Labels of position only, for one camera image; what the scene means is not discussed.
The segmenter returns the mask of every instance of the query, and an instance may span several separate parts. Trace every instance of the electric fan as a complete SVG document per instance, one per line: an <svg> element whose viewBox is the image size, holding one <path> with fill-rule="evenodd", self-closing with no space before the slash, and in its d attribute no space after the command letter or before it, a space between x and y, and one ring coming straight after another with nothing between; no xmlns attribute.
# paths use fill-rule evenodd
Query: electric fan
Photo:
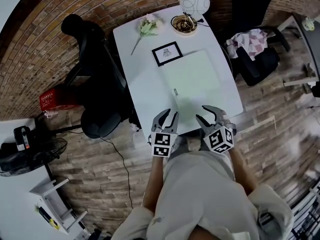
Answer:
<svg viewBox="0 0 320 240"><path fill-rule="evenodd" d="M14 129L15 143L3 143L0 152L0 176L9 177L31 172L60 155L67 148L63 138L39 137L22 126Z"/></svg>

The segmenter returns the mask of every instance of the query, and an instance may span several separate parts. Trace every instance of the office chair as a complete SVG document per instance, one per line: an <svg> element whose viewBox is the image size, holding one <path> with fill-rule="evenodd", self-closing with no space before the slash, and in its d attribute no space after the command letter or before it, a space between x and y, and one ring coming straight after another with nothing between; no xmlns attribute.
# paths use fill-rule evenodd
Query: office chair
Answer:
<svg viewBox="0 0 320 240"><path fill-rule="evenodd" d="M270 2L271 0L232 0L232 23L224 30L224 40L252 29L271 30L275 36L269 37L267 43L281 42L289 52L290 46L277 28L259 26L264 20ZM262 53L255 56L255 61L250 59L243 47L239 47L236 53L238 58L231 59L233 77L240 73L248 86L254 86L264 80L278 67L280 61L273 47L265 48Z"/></svg>
<svg viewBox="0 0 320 240"><path fill-rule="evenodd" d="M79 63L64 85L69 87L78 76L89 77L74 88L78 104L85 108L78 126L92 139L105 137L133 114L127 82L109 53L104 31L96 23L71 14L63 20L61 30L74 37L79 46Z"/></svg>

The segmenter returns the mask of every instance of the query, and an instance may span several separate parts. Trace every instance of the white box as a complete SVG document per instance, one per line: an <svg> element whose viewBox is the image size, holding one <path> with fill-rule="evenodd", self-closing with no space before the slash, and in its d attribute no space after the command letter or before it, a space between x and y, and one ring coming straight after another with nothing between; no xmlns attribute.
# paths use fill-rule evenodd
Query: white box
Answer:
<svg viewBox="0 0 320 240"><path fill-rule="evenodd" d="M166 132L151 132L151 155L169 158L178 134Z"/></svg>
<svg viewBox="0 0 320 240"><path fill-rule="evenodd" d="M210 151L221 154L232 149L234 144L234 136L232 129L225 126L220 127L210 135L203 138Z"/></svg>

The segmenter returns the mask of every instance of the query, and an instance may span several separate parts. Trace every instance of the white lamp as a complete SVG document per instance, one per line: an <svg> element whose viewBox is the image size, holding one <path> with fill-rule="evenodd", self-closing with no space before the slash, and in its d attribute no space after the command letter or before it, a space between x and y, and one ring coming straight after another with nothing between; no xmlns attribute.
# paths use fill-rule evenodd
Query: white lamp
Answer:
<svg viewBox="0 0 320 240"><path fill-rule="evenodd" d="M197 29L197 20L201 19L210 7L210 0L178 0L183 14L172 19L174 29L182 35L191 35Z"/></svg>

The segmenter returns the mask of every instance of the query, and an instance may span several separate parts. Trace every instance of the white sleeve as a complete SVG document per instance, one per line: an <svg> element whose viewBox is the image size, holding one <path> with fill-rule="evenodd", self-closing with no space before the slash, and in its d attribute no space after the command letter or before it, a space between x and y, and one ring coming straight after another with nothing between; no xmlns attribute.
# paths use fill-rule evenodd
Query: white sleeve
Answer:
<svg viewBox="0 0 320 240"><path fill-rule="evenodd" d="M147 229L154 214L144 207L137 207L115 231L111 240L147 239Z"/></svg>
<svg viewBox="0 0 320 240"><path fill-rule="evenodd" d="M293 228L294 215L280 196L270 186L262 184L248 198L258 210L260 239L286 239Z"/></svg>

